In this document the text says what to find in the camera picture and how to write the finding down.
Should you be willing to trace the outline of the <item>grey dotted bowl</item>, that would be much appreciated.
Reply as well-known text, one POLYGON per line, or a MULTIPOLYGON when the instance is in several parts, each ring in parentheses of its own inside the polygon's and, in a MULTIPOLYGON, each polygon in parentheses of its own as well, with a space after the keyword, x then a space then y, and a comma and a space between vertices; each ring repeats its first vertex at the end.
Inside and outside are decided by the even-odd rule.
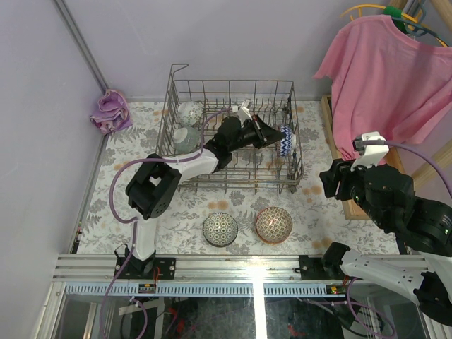
POLYGON ((200 133, 193 127, 176 129, 173 134, 174 149, 179 154, 187 154, 195 151, 200 140, 200 133))

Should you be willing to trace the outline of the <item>blue zigzag bowl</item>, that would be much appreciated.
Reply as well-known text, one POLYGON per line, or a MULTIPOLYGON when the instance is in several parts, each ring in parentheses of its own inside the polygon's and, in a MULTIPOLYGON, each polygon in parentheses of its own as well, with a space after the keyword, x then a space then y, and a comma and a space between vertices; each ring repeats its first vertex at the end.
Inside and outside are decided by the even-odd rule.
POLYGON ((288 125, 279 125, 278 130, 285 135, 277 144, 278 157, 286 157, 294 150, 296 136, 288 125))

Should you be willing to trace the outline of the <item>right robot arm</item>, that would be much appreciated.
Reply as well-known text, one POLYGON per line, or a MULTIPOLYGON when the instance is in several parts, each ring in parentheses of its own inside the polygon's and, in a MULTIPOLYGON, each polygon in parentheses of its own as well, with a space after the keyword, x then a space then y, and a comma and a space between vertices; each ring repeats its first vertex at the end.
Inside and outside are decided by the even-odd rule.
POLYGON ((353 167, 336 159, 319 177, 328 198, 354 201, 404 257, 421 256, 424 270, 379 262, 333 242, 323 255, 329 278, 342 274, 391 290, 417 305, 432 320, 451 325, 451 207, 416 195, 410 176, 390 165, 353 167))

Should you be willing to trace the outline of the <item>black patterned bowl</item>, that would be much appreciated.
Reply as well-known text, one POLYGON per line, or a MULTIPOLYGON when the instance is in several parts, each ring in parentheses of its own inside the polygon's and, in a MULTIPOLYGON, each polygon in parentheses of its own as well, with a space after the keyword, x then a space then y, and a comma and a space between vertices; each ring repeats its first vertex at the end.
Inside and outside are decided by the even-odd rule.
POLYGON ((238 235, 238 224, 227 213, 213 213, 204 220, 202 233, 210 245, 222 248, 235 241, 238 235))

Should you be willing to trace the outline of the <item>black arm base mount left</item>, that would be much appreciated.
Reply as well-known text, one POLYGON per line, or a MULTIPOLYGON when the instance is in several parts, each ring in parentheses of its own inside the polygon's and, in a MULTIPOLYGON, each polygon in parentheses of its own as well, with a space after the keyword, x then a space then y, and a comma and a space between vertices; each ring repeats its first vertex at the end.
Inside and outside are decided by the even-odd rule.
POLYGON ((176 258, 156 257, 141 261, 132 255, 125 265, 125 269, 119 274, 119 279, 132 280, 173 280, 176 272, 176 258))

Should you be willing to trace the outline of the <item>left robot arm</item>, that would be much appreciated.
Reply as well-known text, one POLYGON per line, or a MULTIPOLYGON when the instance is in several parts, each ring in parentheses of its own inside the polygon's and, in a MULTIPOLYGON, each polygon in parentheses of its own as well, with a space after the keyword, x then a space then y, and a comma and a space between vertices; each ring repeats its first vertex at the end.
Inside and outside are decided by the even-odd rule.
POLYGON ((157 219, 170 206, 180 183, 223 170, 232 161, 232 153, 240 148, 252 145, 261 149, 285 138, 285 133, 257 115, 245 122, 228 116, 209 141, 186 157, 164 159, 155 153, 149 155, 126 187, 128 204, 145 220, 144 226, 136 225, 133 230, 131 272, 142 279, 153 274, 157 219))

